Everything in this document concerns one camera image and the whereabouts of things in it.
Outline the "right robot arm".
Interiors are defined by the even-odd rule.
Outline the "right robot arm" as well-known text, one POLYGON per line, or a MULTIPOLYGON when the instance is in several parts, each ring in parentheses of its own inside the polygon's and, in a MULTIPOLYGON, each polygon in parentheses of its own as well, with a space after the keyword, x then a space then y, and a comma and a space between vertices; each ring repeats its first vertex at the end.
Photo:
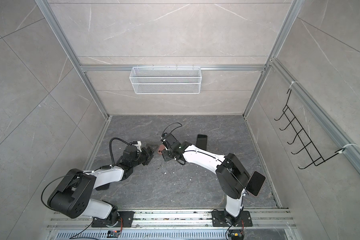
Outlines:
POLYGON ((225 156, 208 152, 206 135, 199 134, 193 145, 189 142, 181 143, 173 134, 164 133, 161 142, 165 146, 162 156, 166 162, 176 160, 182 166, 191 163, 216 174, 220 187, 227 195, 225 219, 230 225, 237 225, 243 209, 243 196, 250 180, 250 175, 240 160, 231 153, 225 156))

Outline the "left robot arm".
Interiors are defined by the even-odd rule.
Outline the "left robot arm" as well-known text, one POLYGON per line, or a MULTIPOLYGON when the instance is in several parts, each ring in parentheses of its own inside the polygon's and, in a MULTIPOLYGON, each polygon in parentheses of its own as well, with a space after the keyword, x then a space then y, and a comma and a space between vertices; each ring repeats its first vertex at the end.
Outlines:
POLYGON ((129 145, 116 163, 87 172, 71 169, 51 193, 47 206, 71 219, 92 217, 100 226, 116 226, 121 222, 117 206, 92 199, 93 190, 107 190, 110 183, 126 180, 135 167, 150 163, 157 148, 129 145))

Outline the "pink phone case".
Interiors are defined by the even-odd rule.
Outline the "pink phone case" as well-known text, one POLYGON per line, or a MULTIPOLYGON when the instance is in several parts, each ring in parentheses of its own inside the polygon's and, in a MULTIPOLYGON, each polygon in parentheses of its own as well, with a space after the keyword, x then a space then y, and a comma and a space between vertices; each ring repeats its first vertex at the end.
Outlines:
POLYGON ((164 145, 160 145, 159 148, 158 148, 158 154, 159 154, 159 155, 162 155, 162 154, 163 154, 163 151, 165 151, 165 150, 166 150, 165 146, 164 146, 164 145))

